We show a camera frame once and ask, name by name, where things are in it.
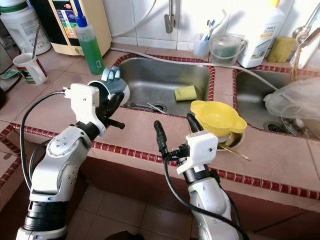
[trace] plastic bag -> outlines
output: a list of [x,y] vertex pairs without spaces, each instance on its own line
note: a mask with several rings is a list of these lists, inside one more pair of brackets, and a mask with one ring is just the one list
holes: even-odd
[[294,81],[263,99],[270,114],[320,120],[320,77]]

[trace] yellow funnel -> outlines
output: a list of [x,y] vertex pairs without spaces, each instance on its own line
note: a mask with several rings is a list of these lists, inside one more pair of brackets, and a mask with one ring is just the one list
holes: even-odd
[[230,132],[241,134],[247,127],[246,121],[228,104],[219,101],[193,101],[190,110],[209,133],[217,137]]

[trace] dish soap bottle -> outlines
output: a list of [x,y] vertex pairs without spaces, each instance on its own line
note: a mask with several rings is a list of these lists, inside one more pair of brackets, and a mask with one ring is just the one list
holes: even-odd
[[244,68],[252,68],[262,63],[274,33],[285,16],[278,8],[280,0],[265,1],[257,1],[257,11],[249,13],[247,21],[243,23],[246,24],[244,34],[248,42],[237,61]]
[[92,74],[102,74],[105,69],[105,65],[101,56],[94,28],[92,25],[87,23],[86,17],[82,13],[79,0],[74,0],[74,3],[78,13],[75,18],[77,23],[77,26],[75,26],[75,32],[78,36],[84,57]]

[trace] faucet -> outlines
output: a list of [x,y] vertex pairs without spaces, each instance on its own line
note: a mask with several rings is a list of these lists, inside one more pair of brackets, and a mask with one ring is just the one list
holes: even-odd
[[316,6],[314,11],[312,12],[311,16],[309,17],[308,21],[304,26],[297,27],[293,33],[292,37],[296,39],[299,44],[299,47],[303,48],[307,46],[315,37],[320,34],[320,27],[318,27],[314,32],[309,34],[309,31],[312,27],[312,24],[317,19],[320,13],[320,3]]
[[168,34],[171,34],[176,25],[174,16],[174,0],[169,0],[169,15],[164,15],[165,30]]

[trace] double sink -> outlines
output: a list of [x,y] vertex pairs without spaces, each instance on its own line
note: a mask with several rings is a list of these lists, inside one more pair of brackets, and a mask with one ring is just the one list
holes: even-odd
[[[208,100],[210,71],[206,66],[136,57],[123,61],[119,68],[122,78],[130,88],[129,102],[132,103],[132,108],[152,111],[141,107],[150,103],[167,114],[185,117],[190,112],[192,100],[177,102],[175,89],[191,85],[195,86],[197,100]],[[253,72],[277,88],[290,82],[288,73],[262,70]],[[248,124],[266,131],[284,132],[281,118],[270,114],[263,101],[266,95],[274,92],[272,88],[241,71],[236,76],[236,91],[238,113]]]

